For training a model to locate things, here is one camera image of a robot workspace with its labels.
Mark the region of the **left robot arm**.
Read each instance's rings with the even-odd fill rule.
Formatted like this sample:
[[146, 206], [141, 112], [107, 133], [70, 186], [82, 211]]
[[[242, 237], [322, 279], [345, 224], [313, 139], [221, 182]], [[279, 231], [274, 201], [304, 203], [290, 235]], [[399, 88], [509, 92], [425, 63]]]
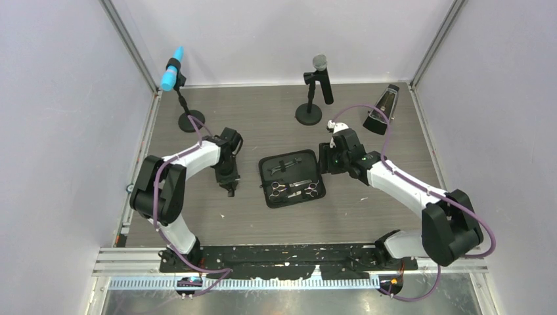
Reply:
[[202, 261], [196, 250], [198, 238], [181, 214], [186, 181], [206, 168], [215, 171], [217, 184], [228, 196], [235, 196], [240, 180], [236, 155], [243, 145], [240, 133], [224, 128], [217, 136], [205, 136], [200, 144], [174, 155], [144, 158], [133, 185], [130, 207], [151, 222], [178, 252], [176, 263], [185, 271], [195, 271]]

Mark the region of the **silver thinning scissors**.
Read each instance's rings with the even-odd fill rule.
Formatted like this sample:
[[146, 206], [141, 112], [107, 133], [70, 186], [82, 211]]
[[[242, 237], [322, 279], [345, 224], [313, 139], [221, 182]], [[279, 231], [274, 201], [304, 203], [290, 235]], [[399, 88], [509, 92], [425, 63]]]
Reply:
[[301, 180], [301, 181], [297, 181], [297, 182], [294, 182], [294, 183], [291, 183], [291, 184], [281, 184], [277, 181], [274, 181], [274, 182], [271, 183], [272, 192], [269, 195], [269, 199], [277, 198], [283, 192], [286, 192], [291, 188], [295, 188], [295, 187], [301, 186], [303, 184], [310, 184], [310, 183], [312, 183], [311, 179]]

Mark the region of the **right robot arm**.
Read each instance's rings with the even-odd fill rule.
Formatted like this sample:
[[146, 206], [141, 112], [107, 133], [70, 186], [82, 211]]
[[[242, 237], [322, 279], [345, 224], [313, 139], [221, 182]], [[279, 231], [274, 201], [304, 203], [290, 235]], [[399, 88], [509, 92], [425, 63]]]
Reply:
[[318, 145], [321, 173], [347, 173], [363, 184], [381, 190], [410, 209], [420, 219], [418, 230], [394, 230], [374, 242], [375, 261], [392, 269], [402, 258], [430, 258], [449, 266], [484, 241], [470, 198], [429, 186], [398, 168], [377, 151], [366, 152], [357, 133], [347, 128]]

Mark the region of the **black zipper tool case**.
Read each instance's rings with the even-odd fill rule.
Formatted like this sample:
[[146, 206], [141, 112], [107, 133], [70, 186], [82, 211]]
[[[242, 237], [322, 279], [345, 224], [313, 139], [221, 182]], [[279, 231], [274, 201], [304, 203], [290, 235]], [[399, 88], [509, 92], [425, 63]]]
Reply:
[[317, 157], [311, 149], [265, 157], [258, 166], [261, 188], [271, 209], [326, 196]]

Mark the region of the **black hair clip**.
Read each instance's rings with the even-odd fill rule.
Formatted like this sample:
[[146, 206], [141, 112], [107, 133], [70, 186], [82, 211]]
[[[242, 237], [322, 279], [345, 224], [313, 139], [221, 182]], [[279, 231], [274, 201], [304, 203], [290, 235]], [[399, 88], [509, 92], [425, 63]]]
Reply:
[[268, 169], [268, 171], [270, 172], [269, 174], [271, 176], [273, 176], [274, 174], [278, 173], [278, 172], [285, 172], [287, 168], [292, 167], [296, 164], [299, 164], [302, 162], [302, 158], [297, 157], [291, 161], [288, 162], [284, 162], [284, 161], [279, 161], [279, 164], [275, 167], [272, 167], [270, 169]]

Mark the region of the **silver cutting scissors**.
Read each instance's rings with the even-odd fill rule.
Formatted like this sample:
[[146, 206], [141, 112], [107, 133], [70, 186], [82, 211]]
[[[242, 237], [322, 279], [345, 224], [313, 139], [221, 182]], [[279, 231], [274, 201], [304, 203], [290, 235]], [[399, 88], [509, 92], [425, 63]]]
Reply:
[[310, 198], [315, 198], [319, 195], [319, 191], [317, 190], [318, 187], [319, 187], [318, 182], [311, 182], [307, 185], [306, 188], [288, 195], [287, 198], [293, 198], [301, 195], [306, 195], [309, 196]]

